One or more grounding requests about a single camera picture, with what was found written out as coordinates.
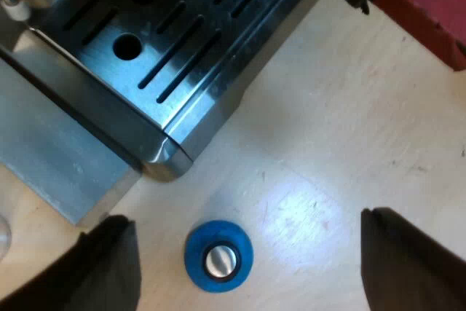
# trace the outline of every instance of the red block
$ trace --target red block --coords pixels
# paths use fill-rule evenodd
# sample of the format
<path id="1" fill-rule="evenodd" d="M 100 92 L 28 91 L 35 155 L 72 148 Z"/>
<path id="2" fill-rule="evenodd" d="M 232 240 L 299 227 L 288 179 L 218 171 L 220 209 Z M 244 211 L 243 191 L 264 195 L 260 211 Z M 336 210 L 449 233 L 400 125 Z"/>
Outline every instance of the red block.
<path id="1" fill-rule="evenodd" d="M 372 0 L 455 71 L 466 69 L 466 0 Z"/>

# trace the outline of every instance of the blue rubber cap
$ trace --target blue rubber cap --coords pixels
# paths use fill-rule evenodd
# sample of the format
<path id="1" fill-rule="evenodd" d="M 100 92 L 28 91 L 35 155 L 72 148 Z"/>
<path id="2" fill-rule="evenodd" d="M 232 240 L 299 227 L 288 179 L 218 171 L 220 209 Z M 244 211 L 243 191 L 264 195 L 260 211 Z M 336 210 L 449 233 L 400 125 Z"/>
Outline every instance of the blue rubber cap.
<path id="1" fill-rule="evenodd" d="M 229 245 L 236 250 L 239 266 L 228 280 L 216 280 L 205 270 L 207 252 L 216 245 Z M 223 293 L 240 286 L 253 266 L 253 245 L 248 235 L 228 221 L 209 221 L 197 227 L 186 241 L 184 265 L 194 284 L 210 293 Z"/>

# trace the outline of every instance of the wooden table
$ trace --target wooden table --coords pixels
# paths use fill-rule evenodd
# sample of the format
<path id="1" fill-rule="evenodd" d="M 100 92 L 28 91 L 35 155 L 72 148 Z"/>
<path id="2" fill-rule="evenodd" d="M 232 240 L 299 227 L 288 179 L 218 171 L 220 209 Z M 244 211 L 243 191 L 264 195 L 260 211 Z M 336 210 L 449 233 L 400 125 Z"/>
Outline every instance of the wooden table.
<path id="1" fill-rule="evenodd" d="M 139 310 L 367 310 L 362 209 L 391 207 L 466 258 L 465 147 L 466 73 L 378 9 L 320 0 L 194 167 L 171 184 L 143 177 L 115 207 L 137 223 Z M 5 168 L 0 184 L 3 297 L 79 229 Z M 183 266 L 186 236 L 211 219 L 240 224 L 255 249 L 250 277 L 221 295 Z"/>

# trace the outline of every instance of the metal edge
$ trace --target metal edge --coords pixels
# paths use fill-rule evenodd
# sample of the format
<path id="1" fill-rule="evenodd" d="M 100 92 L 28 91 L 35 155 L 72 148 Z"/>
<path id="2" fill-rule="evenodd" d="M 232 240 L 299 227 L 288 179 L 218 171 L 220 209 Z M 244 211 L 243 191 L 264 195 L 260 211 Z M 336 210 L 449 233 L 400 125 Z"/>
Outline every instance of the metal edge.
<path id="1" fill-rule="evenodd" d="M 156 180 L 172 181 L 191 167 L 176 142 L 33 31 L 22 32 L 14 49 L 3 51 L 10 64 L 95 137 L 128 162 L 142 163 Z"/>
<path id="2" fill-rule="evenodd" d="M 222 69 L 210 86 L 206 90 L 200 90 L 165 128 L 165 132 L 181 145 L 191 159 L 195 160 L 202 153 L 212 137 L 239 106 L 249 84 L 316 2 L 317 0 L 280 0 L 277 8 L 273 9 L 264 20 L 267 23 L 259 30 L 260 35 L 257 33 L 251 35 L 235 58 Z M 276 14 L 283 13 L 288 16 L 280 23 L 280 16 Z M 236 71 L 236 67 L 241 66 L 238 62 L 247 60 L 250 55 L 248 52 L 254 50 L 259 51 L 247 66 L 236 76 L 232 74 Z M 205 113 L 199 116 L 196 114 L 197 111 Z"/>

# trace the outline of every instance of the metal grate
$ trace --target metal grate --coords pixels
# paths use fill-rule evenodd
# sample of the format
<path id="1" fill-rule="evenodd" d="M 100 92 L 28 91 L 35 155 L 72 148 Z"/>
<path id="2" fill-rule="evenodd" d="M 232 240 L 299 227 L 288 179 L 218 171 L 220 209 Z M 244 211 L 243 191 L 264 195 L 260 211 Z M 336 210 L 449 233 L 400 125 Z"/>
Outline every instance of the metal grate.
<path id="1" fill-rule="evenodd" d="M 276 1 L 63 0 L 39 29 L 165 128 L 234 57 Z M 118 40 L 131 52 L 118 56 Z"/>

